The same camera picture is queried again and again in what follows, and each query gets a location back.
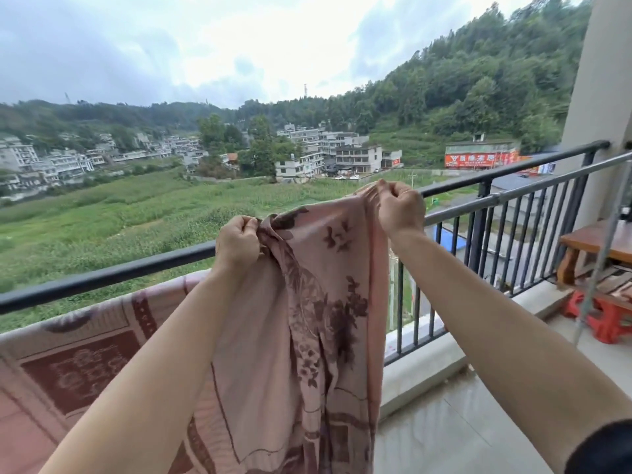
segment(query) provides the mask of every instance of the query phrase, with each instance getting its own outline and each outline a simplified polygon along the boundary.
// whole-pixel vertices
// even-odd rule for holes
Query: forest
[[[533,0],[509,17],[497,4],[391,71],[352,91],[329,98],[274,103],[248,100],[237,110],[205,103],[155,103],[149,107],[76,104],[41,100],[0,105],[0,133],[36,135],[45,146],[64,145],[59,133],[91,136],[103,127],[118,139],[131,130],[198,131],[198,120],[218,115],[240,129],[265,116],[272,127],[287,122],[375,133],[386,144],[401,140],[409,165],[433,164],[445,142],[472,133],[513,137],[531,153],[561,136],[593,0]],[[407,152],[407,140],[415,144]]]

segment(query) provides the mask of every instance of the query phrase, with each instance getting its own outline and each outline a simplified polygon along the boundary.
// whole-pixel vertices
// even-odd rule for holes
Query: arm
[[[393,250],[553,471],[563,472],[594,431],[632,418],[632,401],[588,358],[425,236],[419,193],[385,182],[379,190],[380,222]],[[459,295],[447,286],[458,286]]]
[[[107,386],[40,474],[169,470],[228,308],[258,258],[256,230],[256,219],[241,216],[222,228],[210,274]]]

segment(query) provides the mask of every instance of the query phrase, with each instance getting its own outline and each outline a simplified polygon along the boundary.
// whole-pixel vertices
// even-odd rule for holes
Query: draped sheet
[[[387,240],[373,185],[262,221],[170,474],[369,473]],[[195,272],[0,335],[0,472],[35,473]]]

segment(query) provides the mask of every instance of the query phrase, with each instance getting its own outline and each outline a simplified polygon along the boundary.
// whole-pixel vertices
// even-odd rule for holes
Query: white tile floor
[[[549,324],[571,339],[573,321],[557,317]],[[632,396],[632,336],[608,345],[586,330],[579,347]],[[378,429],[375,474],[550,472],[471,372],[416,399]]]

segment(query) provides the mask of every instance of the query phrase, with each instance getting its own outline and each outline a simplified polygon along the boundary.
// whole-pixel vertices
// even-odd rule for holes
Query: sky
[[[163,101],[237,108],[383,78],[493,2],[0,0],[0,102]]]

